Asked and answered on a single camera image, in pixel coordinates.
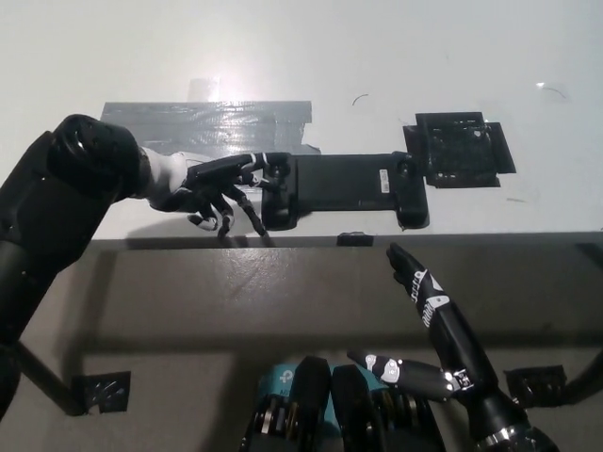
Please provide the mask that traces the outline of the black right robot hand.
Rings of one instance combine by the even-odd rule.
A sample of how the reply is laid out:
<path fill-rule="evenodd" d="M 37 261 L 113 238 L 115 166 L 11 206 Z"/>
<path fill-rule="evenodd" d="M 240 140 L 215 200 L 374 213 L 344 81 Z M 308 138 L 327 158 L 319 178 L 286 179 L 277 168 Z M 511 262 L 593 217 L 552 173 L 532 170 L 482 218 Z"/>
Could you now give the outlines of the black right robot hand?
<path fill-rule="evenodd" d="M 497 395 L 496 372 L 459 306 L 433 274 L 393 243 L 386 251 L 395 280 L 407 292 L 437 353 L 438 366 L 368 351 L 347 353 L 381 383 L 432 401 L 468 405 Z"/>

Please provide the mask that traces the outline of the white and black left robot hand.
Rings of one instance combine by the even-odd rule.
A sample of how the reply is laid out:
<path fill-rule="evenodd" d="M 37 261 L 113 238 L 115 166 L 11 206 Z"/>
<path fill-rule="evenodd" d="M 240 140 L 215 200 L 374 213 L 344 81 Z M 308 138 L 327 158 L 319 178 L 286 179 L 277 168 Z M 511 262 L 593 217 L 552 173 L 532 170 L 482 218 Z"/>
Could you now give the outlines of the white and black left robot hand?
<path fill-rule="evenodd" d="M 224 238 L 231 231 L 235 202 L 260 236 L 267 230 L 242 186 L 277 190 L 272 179 L 258 177 L 258 170 L 282 166 L 288 153 L 241 153 L 208 159 L 195 153 L 160 154 L 140 149 L 139 187 L 135 196 L 160 212 L 187 214 L 196 227 Z"/>

